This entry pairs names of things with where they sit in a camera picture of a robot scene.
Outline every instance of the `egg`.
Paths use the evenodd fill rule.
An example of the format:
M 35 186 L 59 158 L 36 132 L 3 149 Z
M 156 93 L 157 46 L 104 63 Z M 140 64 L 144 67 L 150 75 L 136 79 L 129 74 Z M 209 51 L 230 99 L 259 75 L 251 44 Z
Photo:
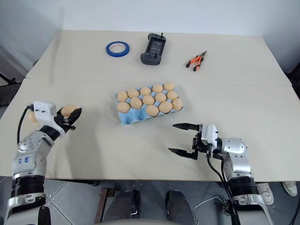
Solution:
M 61 109 L 60 113 L 63 116 L 69 117 L 75 109 L 78 109 L 76 105 L 66 105 Z
M 162 102 L 158 108 L 162 113 L 168 113 L 172 109 L 172 103 L 171 102 Z
M 151 90 L 147 86 L 144 86 L 141 88 L 140 93 L 141 95 L 149 95 L 151 93 Z
M 145 105 L 153 105 L 154 104 L 154 98 L 151 96 L 151 95 L 145 95 L 143 98 L 142 98 L 142 102 L 145 104 Z
M 130 109 L 130 105 L 127 102 L 120 102 L 117 105 L 117 109 L 121 113 L 127 113 Z
M 130 100 L 130 105 L 134 109 L 140 109 L 142 107 L 143 103 L 138 97 L 133 97 Z
M 158 107 L 156 105 L 149 105 L 146 107 L 146 113 L 149 116 L 155 117 L 159 113 Z
M 176 111 L 179 111 L 180 109 L 182 109 L 182 101 L 179 98 L 173 100 L 172 108 Z
M 175 88 L 175 85 L 172 82 L 168 82 L 164 84 L 165 90 L 173 90 Z
M 33 122 L 33 123 L 36 123 L 38 122 L 37 119 L 36 119 L 36 116 L 34 115 L 34 111 L 31 111 L 28 113 L 28 119 Z
M 118 102 L 125 102 L 126 99 L 128 98 L 128 95 L 126 93 L 126 91 L 119 91 L 119 93 L 117 94 L 117 101 Z
M 155 93 L 160 93 L 164 90 L 163 86 L 161 86 L 160 84 L 156 84 L 153 86 L 152 91 Z
M 127 91 L 128 97 L 134 98 L 134 97 L 139 97 L 140 93 L 137 91 L 137 89 L 129 89 Z
M 155 100 L 157 100 L 158 102 L 164 102 L 167 100 L 167 97 L 165 96 L 164 93 L 160 92 L 156 94 Z
M 171 90 L 167 93 L 167 97 L 171 100 L 174 100 L 178 97 L 178 94 L 177 94 L 177 92 Z

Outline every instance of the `blue egg carton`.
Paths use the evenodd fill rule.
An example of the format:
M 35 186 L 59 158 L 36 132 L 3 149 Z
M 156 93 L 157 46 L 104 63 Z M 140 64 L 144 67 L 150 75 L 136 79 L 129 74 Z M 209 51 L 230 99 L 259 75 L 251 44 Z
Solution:
M 139 93 L 140 93 L 141 88 L 142 88 L 142 87 L 136 88 L 136 89 L 139 91 Z M 162 92 L 163 92 L 165 95 L 167 95 L 167 93 L 168 93 L 167 90 L 163 90 Z M 154 100 L 155 100 L 155 95 L 156 95 L 156 93 L 153 92 L 153 91 L 151 91 L 150 95 L 151 95 L 151 96 L 154 98 Z M 144 95 L 141 95 L 141 94 L 140 94 L 138 98 L 141 99 L 141 100 L 143 100 L 143 97 L 144 97 Z M 127 102 L 127 103 L 130 105 L 130 100 L 131 100 L 131 98 L 128 97 L 128 98 L 126 99 L 125 102 Z M 154 103 L 154 105 L 156 105 L 157 107 L 159 106 L 159 104 L 160 104 L 160 102 L 158 102 L 158 101 L 156 101 L 156 102 Z M 157 116 L 152 117 L 152 116 L 149 116 L 149 115 L 146 113 L 146 107 L 147 107 L 147 105 L 145 105 L 145 104 L 143 103 L 143 105 L 142 105 L 142 107 L 141 107 L 140 109 L 134 109 L 134 108 L 130 107 L 130 109 L 129 109 L 129 111 L 128 111 L 127 113 L 118 112 L 119 117 L 120 117 L 120 119 L 121 119 L 121 124 L 123 124 L 123 125 L 129 125 L 129 124 L 135 123 L 135 122 L 137 122 L 137 121 L 144 121 L 144 120 L 149 119 L 149 118 L 155 118 L 155 117 L 157 117 L 157 116 L 167 115 L 167 114 L 169 114 L 169 113 L 176 112 L 176 110 L 172 109 L 172 110 L 171 110 L 170 112 L 168 112 L 168 113 L 162 113 L 162 112 L 159 112 Z

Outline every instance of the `wire cutter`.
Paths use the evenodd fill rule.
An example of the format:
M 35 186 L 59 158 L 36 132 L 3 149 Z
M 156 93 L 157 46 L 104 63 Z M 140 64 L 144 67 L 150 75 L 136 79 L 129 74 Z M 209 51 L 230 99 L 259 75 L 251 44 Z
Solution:
M 207 51 L 203 52 L 201 55 L 197 55 L 195 58 L 193 58 L 192 60 L 190 60 L 186 67 L 189 68 L 189 66 L 191 65 L 191 63 L 196 62 L 197 65 L 193 68 L 193 71 L 197 71 L 200 68 L 200 65 L 202 63 L 202 61 L 204 60 L 204 56 L 206 54 Z

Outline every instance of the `shoe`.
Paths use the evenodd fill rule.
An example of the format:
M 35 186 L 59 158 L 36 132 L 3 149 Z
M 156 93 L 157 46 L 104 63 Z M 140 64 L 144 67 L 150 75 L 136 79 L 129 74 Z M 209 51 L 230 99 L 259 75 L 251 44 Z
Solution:
M 274 197 L 273 197 L 273 193 L 269 187 L 269 184 L 268 183 L 260 183 L 260 184 L 256 184 L 256 185 L 257 185 L 259 194 L 264 199 L 264 202 L 267 205 L 272 205 L 274 203 Z
M 282 182 L 283 188 L 285 191 L 290 195 L 295 197 L 298 192 L 297 192 L 297 186 L 295 181 L 286 181 Z

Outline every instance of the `blue tape roll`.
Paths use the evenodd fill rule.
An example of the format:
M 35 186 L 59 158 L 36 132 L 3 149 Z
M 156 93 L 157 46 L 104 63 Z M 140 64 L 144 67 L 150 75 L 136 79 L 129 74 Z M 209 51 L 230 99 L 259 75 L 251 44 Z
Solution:
M 123 45 L 125 47 L 125 50 L 122 51 L 122 52 L 118 52 L 118 53 L 112 52 L 111 47 L 113 47 L 114 45 Z M 107 52 L 107 54 L 109 54 L 110 56 L 113 56 L 113 57 L 122 57 L 122 56 L 128 54 L 129 45 L 125 42 L 122 42 L 122 41 L 114 41 L 114 42 L 109 43 L 106 46 L 106 52 Z

